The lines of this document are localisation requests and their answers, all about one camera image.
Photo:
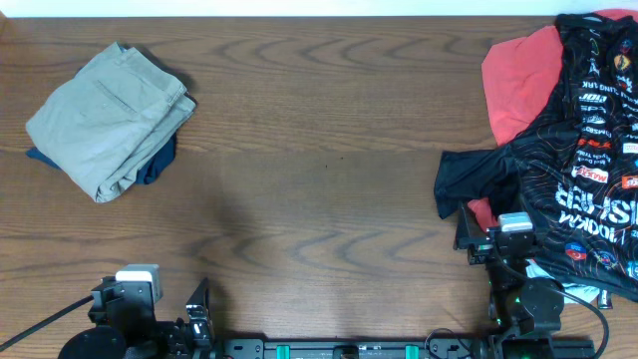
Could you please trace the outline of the khaki beige trousers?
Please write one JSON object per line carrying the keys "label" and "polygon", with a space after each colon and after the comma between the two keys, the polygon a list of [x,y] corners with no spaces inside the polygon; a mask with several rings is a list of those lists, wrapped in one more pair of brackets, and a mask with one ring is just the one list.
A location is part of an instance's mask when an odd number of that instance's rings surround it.
{"label": "khaki beige trousers", "polygon": [[113,43],[49,96],[26,131],[93,201],[108,202],[195,108],[178,78]]}

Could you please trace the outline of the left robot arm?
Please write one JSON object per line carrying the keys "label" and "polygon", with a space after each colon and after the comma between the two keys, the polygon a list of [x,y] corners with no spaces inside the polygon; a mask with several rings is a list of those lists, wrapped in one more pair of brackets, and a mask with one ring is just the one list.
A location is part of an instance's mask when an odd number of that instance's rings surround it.
{"label": "left robot arm", "polygon": [[60,359],[207,359],[218,356],[209,313],[209,280],[185,305],[187,320],[158,321],[152,285],[105,277],[92,290],[95,326],[70,339]]}

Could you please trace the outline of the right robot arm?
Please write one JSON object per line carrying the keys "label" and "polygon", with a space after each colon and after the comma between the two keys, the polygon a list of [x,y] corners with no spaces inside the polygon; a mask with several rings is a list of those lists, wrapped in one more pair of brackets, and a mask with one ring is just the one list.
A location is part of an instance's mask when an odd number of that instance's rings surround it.
{"label": "right robot arm", "polygon": [[472,358],[552,358],[551,334],[561,327],[564,299],[548,278],[527,275],[528,261],[541,250],[525,212],[507,213],[483,230],[475,214],[461,203],[455,250],[488,275],[488,316],[497,328],[468,348]]}

